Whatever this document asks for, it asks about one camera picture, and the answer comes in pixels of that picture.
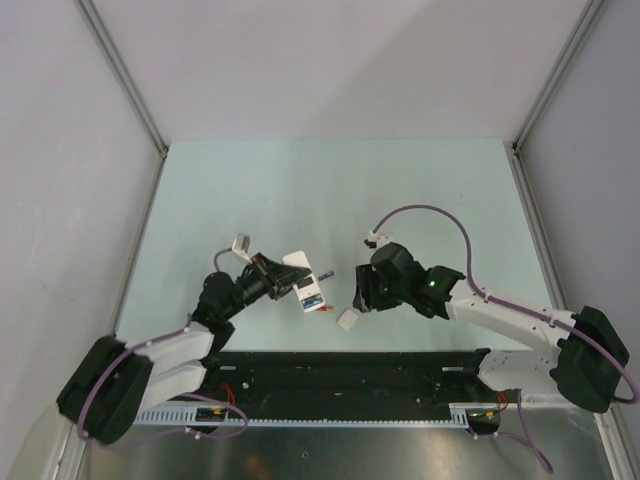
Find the white battery cover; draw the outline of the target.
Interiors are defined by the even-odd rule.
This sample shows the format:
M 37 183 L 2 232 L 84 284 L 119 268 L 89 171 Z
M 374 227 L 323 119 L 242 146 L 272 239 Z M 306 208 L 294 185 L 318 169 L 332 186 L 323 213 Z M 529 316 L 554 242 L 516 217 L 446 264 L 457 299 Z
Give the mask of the white battery cover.
M 338 318 L 337 325 L 345 331 L 349 331 L 356 323 L 358 314 L 346 309 Z

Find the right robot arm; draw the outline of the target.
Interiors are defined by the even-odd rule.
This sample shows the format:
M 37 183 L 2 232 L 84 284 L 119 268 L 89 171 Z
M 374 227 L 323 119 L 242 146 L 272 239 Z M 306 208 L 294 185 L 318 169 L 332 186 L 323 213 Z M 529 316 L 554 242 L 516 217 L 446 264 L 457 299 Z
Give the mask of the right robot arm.
M 469 323 L 525 345 L 513 354 L 482 350 L 478 365 L 461 376 L 462 391 L 473 401 L 498 390 L 554 390 L 584 410 L 604 413 L 617 399 L 630 355 L 596 308 L 575 313 L 517 305 L 473 288 L 470 277 L 457 270 L 424 268 L 394 242 L 355 273 L 353 306 L 362 313 L 407 304 L 426 318 Z

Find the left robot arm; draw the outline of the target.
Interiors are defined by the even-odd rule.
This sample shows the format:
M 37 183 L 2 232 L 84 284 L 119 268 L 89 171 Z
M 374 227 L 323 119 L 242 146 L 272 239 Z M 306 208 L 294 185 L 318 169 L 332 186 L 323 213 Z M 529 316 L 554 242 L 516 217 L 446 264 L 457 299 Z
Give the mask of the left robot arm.
M 232 318 L 264 297 L 277 301 L 316 280 L 303 251 L 281 261 L 261 253 L 243 260 L 237 278 L 222 271 L 205 278 L 195 310 L 178 329 L 138 344 L 114 335 L 95 341 L 56 399 L 58 413 L 80 438 L 110 445 L 139 414 L 168 400 L 214 397 L 221 376 L 204 362 L 231 339 Z

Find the white remote control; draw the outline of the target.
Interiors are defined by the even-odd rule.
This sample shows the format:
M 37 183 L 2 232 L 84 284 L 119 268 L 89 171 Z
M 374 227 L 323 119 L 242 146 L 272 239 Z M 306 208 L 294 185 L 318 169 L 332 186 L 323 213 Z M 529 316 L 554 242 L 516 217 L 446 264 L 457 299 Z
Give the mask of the white remote control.
M 306 254 L 301 250 L 284 256 L 282 258 L 282 261 L 286 265 L 308 267 L 311 270 L 311 265 L 309 263 L 309 260 Z M 324 300 L 324 305 L 325 305 L 324 295 L 320 289 L 318 279 L 313 272 L 308 277 L 304 278 L 303 280 L 299 281 L 296 285 L 294 285 L 293 290 L 294 290 L 294 293 L 296 294 L 297 300 L 301 308 L 302 308 L 302 304 L 305 301 L 308 301 L 309 299 L 315 299 L 315 298 L 322 298 Z M 302 311 L 304 313 L 310 313 L 310 312 L 316 311 L 317 309 L 304 310 L 302 308 Z

